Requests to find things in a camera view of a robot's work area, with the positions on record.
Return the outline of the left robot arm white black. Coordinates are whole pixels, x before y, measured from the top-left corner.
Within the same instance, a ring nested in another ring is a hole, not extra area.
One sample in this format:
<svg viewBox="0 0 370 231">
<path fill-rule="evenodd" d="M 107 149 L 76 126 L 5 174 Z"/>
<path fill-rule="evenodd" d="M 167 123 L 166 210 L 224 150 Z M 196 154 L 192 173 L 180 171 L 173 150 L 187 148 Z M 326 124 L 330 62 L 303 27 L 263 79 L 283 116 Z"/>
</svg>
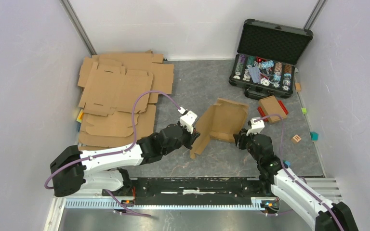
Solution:
<svg viewBox="0 0 370 231">
<path fill-rule="evenodd" d="M 170 124 L 122 147 L 81 151 L 77 145 L 69 146 L 50 164 L 54 195 L 65 197 L 84 189 L 101 189 L 126 196 L 132 191 L 132 183 L 125 166 L 154 163 L 181 147 L 192 149 L 199 136 L 196 130 Z"/>
</svg>

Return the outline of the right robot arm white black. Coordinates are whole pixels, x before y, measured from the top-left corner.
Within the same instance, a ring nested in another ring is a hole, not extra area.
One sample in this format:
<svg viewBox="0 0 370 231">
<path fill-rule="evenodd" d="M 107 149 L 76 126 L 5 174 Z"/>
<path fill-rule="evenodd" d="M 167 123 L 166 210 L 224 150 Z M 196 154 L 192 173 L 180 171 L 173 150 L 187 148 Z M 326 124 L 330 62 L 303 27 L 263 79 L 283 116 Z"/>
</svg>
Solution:
<svg viewBox="0 0 370 231">
<path fill-rule="evenodd" d="M 344 202 L 335 203 L 300 179 L 273 150 L 270 137 L 246 129 L 233 135 L 235 145 L 247 150 L 257 163 L 259 191 L 276 196 L 296 212 L 314 231 L 356 231 L 356 221 Z"/>
</svg>

